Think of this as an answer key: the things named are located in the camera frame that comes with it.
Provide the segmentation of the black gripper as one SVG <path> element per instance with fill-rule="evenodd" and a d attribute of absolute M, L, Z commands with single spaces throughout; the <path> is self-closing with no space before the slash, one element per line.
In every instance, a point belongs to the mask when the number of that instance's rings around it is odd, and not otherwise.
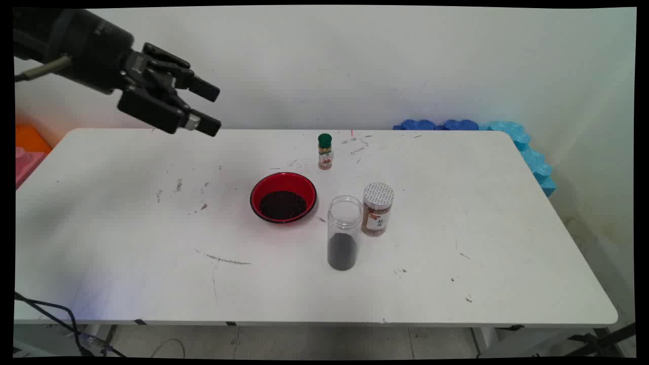
<path fill-rule="evenodd" d="M 123 90 L 118 110 L 167 134 L 179 129 L 214 137 L 220 120 L 191 108 L 181 99 L 164 101 L 127 72 L 134 37 L 86 9 L 15 8 L 14 55 L 39 67 L 14 76 L 15 82 L 56 74 L 101 93 Z M 146 70 L 167 89 L 190 90 L 214 102 L 220 89 L 197 76 L 188 61 L 151 43 L 142 49 Z"/>

